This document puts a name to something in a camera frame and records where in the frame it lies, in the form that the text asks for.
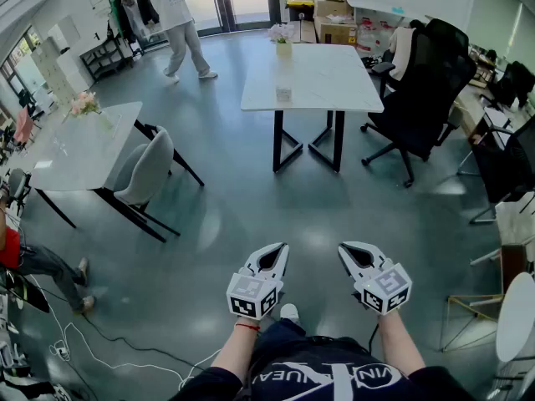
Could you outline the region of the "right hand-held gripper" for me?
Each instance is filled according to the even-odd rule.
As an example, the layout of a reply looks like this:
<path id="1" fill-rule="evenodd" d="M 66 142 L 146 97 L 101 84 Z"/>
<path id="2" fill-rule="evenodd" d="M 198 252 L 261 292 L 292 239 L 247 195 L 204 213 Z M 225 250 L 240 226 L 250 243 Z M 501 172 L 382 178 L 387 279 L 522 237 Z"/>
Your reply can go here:
<path id="1" fill-rule="evenodd" d="M 393 265 L 377 246 L 343 241 L 338 254 L 344 269 L 356 282 L 354 296 L 365 308 L 386 316 L 410 299 L 410 277 L 401 264 Z"/>

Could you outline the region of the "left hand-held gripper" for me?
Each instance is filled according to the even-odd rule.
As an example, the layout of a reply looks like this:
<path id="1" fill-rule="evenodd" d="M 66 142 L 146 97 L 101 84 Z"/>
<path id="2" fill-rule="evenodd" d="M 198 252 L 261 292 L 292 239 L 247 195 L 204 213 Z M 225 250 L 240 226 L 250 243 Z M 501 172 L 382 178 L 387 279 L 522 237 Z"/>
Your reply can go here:
<path id="1" fill-rule="evenodd" d="M 253 252 L 246 264 L 232 275 L 227 287 L 230 313 L 262 320 L 278 304 L 289 245 L 277 242 Z"/>

